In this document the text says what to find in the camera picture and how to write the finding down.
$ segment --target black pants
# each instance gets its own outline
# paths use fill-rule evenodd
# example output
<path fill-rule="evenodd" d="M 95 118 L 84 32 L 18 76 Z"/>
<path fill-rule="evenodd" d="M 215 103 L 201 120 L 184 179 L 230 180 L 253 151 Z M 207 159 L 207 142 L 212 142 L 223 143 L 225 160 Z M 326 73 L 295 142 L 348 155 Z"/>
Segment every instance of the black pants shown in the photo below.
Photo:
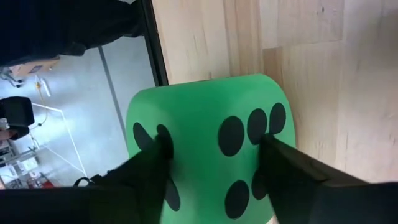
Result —
<path fill-rule="evenodd" d="M 108 44 L 124 35 L 143 35 L 140 0 L 131 5 L 118 0 L 62 1 L 62 20 L 68 39 L 64 55 L 83 55 L 86 49 Z"/>

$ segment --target gray floor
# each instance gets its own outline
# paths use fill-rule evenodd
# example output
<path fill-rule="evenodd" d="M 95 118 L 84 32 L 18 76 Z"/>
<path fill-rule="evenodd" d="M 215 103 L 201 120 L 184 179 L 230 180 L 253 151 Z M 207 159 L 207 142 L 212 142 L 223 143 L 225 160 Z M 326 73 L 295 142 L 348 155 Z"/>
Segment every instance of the gray floor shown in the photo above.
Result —
<path fill-rule="evenodd" d="M 129 102 L 138 91 L 154 87 L 143 37 L 123 37 L 106 45 L 103 56 L 107 68 L 100 50 L 91 49 L 82 57 L 62 57 L 52 71 L 39 74 L 52 95 L 47 97 L 43 91 L 47 112 L 34 87 L 35 77 L 20 89 L 0 82 L 1 98 L 32 100 L 36 122 L 42 122 L 47 113 L 44 125 L 31 133 L 41 148 L 42 171 L 60 185 L 71 185 L 84 175 L 104 174 L 128 159 L 124 124 Z M 31 137 L 15 145 L 23 151 L 32 145 Z"/>

